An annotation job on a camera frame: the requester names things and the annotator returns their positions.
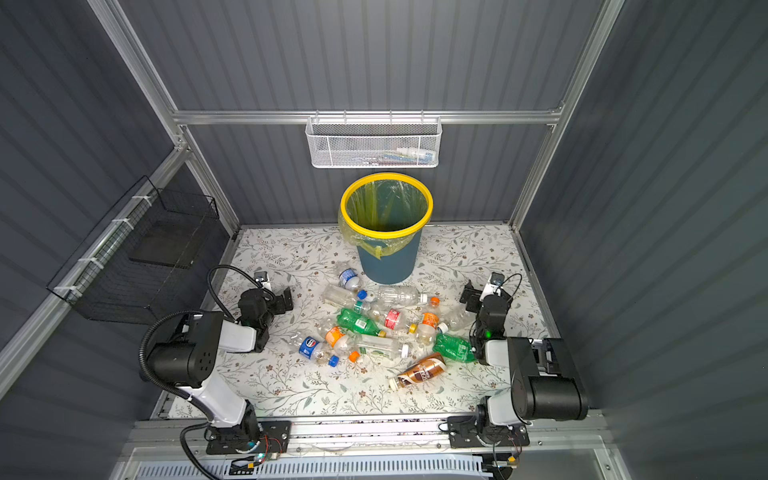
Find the clear bottle orange caps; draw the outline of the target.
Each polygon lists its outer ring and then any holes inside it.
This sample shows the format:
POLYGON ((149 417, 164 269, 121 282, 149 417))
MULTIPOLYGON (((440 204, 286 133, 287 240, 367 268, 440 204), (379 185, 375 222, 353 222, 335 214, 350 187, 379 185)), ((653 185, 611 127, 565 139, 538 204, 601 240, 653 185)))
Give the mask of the clear bottle orange caps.
POLYGON ((345 333, 339 326, 333 326, 327 329, 323 336, 334 354, 340 359, 346 358, 352 363, 359 360, 361 356, 359 341, 353 333, 345 333))

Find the green bottle yellow cap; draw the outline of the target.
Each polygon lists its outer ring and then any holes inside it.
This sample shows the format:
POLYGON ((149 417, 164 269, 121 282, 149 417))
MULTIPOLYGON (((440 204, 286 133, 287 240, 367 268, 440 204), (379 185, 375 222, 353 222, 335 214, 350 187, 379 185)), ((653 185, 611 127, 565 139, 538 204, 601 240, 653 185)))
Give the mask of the green bottle yellow cap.
POLYGON ((387 336, 374 320, 347 308, 343 308, 336 316, 336 322, 339 327, 358 334, 381 338, 387 336))

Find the clear bottle white green label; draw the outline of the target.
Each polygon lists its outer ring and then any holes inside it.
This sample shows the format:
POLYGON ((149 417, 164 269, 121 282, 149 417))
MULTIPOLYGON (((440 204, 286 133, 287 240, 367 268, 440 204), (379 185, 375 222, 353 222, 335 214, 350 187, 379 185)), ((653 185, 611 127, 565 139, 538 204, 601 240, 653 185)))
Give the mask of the clear bottle white green label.
POLYGON ((390 360, 403 360, 409 357, 411 347, 395 338, 360 335, 356 340, 361 353, 378 355, 390 360))

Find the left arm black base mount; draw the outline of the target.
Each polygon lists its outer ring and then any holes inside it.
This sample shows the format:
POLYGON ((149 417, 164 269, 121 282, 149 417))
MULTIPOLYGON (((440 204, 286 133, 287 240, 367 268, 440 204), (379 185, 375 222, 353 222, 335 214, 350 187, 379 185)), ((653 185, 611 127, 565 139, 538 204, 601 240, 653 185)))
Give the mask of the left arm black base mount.
POLYGON ((208 455, 256 455, 287 452, 292 423, 257 421, 231 428, 207 427, 204 438, 208 455))

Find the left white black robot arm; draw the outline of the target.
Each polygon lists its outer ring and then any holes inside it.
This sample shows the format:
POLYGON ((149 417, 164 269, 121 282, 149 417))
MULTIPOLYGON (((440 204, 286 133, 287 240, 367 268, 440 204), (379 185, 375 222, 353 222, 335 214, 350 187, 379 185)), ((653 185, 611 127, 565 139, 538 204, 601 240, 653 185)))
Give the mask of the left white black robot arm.
POLYGON ((149 328, 138 352, 142 379, 202 412, 210 448, 226 453, 256 448, 263 433, 253 405, 217 372, 217 354, 262 352, 275 317, 293 309, 292 292, 255 287, 238 308, 235 321, 223 311, 170 314, 149 328))

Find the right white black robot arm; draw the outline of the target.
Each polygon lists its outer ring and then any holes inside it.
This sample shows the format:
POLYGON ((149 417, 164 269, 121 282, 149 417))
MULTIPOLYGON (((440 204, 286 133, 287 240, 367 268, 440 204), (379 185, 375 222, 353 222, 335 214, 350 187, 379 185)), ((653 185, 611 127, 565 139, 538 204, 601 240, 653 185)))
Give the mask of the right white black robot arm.
POLYGON ((482 289, 468 282, 459 302, 475 315, 470 351, 484 366, 505 368, 509 387, 484 397, 465 420, 451 418, 449 432, 460 448, 475 443, 522 447, 534 420, 580 421, 589 411, 588 395, 561 338, 508 336, 505 321, 513 295, 492 274, 482 289))

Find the pepsi bottle blue label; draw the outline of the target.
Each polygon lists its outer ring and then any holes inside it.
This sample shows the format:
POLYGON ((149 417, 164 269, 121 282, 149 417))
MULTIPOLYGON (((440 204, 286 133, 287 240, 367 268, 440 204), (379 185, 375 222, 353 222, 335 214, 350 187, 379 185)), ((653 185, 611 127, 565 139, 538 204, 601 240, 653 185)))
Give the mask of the pepsi bottle blue label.
POLYGON ((296 351, 305 360, 314 362, 319 366, 335 368, 339 364, 339 357, 332 347, 314 336, 300 337, 296 342, 296 351))

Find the crushed green bottle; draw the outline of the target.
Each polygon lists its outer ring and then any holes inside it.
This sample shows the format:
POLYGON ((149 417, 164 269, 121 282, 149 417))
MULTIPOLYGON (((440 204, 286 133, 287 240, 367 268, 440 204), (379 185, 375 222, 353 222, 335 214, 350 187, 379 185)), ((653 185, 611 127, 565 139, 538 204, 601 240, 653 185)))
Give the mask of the crushed green bottle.
POLYGON ((471 343, 452 335, 439 333, 435 337, 433 351, 446 359, 460 363, 471 363, 476 360, 471 343))

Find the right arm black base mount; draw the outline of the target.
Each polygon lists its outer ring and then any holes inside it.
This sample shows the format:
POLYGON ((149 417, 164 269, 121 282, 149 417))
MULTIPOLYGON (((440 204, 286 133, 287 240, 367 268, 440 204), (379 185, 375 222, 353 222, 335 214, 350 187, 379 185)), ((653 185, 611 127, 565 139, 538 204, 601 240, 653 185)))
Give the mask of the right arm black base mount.
POLYGON ((448 435, 450 445, 454 449, 483 447, 521 449, 530 445, 528 431, 524 425, 483 424, 475 415, 450 416, 440 430, 448 435))

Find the brown coffee bottle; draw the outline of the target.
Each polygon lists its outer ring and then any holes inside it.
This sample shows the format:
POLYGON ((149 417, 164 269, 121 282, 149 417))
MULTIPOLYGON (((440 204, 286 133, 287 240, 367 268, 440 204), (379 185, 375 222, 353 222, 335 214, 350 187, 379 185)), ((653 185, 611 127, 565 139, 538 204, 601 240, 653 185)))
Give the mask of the brown coffee bottle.
POLYGON ((443 374, 446 370, 444 357, 440 353, 433 353, 390 378, 388 384, 391 390, 397 391, 411 385, 424 383, 443 374))

